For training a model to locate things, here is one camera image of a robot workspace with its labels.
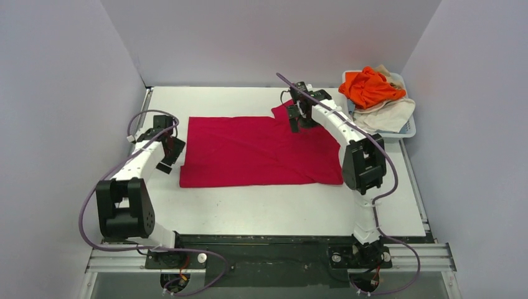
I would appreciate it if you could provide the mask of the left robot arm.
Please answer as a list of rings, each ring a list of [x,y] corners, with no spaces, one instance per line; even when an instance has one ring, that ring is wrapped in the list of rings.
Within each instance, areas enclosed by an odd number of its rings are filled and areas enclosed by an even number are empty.
[[[102,236],[163,250],[161,259],[171,268],[185,262],[186,251],[177,245],[176,232],[156,222],[147,182],[156,170],[170,174],[182,153],[186,143],[177,137],[178,123],[154,111],[152,127],[127,137],[134,145],[131,156],[95,186]]]

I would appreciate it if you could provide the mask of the red t-shirt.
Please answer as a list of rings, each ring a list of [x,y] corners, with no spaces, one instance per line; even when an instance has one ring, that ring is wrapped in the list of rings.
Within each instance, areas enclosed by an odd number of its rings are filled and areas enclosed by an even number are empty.
[[[338,142],[321,126],[293,133],[285,107],[271,111],[191,117],[180,187],[342,185]]]

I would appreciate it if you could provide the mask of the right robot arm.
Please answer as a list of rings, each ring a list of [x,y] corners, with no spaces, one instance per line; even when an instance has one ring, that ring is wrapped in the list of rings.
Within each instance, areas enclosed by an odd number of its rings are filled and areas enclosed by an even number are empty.
[[[290,83],[293,101],[286,105],[286,115],[293,133],[301,129],[321,127],[339,145],[339,163],[344,184],[361,195],[373,187],[379,188],[387,173],[386,159],[382,153],[383,138],[362,134],[354,128],[349,115],[325,90],[309,90],[304,82]]]

